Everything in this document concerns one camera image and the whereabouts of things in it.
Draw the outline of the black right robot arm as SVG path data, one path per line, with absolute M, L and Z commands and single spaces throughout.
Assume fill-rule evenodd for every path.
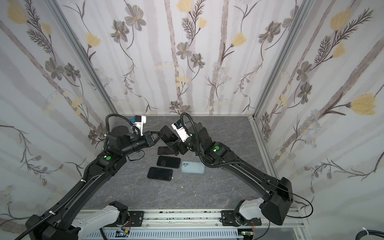
M 283 225 L 294 200 L 288 179 L 279 180 L 256 169 L 225 144 L 213 141 L 201 124 L 185 129 L 181 121 L 176 121 L 172 128 L 179 136 L 177 150 L 182 155 L 194 152 L 207 168 L 221 168 L 258 193 L 257 199 L 238 203 L 233 211 L 234 225 L 244 225 L 246 221 L 261 217 L 275 225 Z

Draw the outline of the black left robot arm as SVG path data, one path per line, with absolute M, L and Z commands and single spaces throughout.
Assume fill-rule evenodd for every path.
M 78 240 L 81 227 L 73 225 L 84 205 L 127 162 L 127 156 L 154 146 L 163 136 L 162 131 L 131 133 L 126 126 L 113 128 L 107 134 L 104 151 L 89 163 L 81 180 L 54 206 L 41 216 L 33 215 L 26 222 L 26 230 L 17 238 L 32 240 Z

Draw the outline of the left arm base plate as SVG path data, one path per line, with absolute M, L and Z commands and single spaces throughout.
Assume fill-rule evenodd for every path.
M 144 211 L 125 211 L 122 213 L 121 227 L 141 227 L 144 220 Z

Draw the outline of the black phone picked up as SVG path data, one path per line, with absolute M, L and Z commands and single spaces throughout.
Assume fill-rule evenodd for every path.
M 179 153 L 173 151 L 169 147 L 163 146 L 163 147 L 158 147 L 157 154 L 158 156 L 177 156 Z

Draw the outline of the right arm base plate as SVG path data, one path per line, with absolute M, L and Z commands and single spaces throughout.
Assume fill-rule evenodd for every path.
M 236 214 L 234 210 L 222 210 L 220 222 L 225 227 L 255 227 L 262 225 L 260 218 L 247 220 L 240 214 Z

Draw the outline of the light blue phone case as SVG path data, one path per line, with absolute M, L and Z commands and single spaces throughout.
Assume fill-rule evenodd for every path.
M 183 161 L 181 167 L 182 173 L 188 174 L 204 174 L 205 173 L 205 165 L 201 162 L 189 162 Z

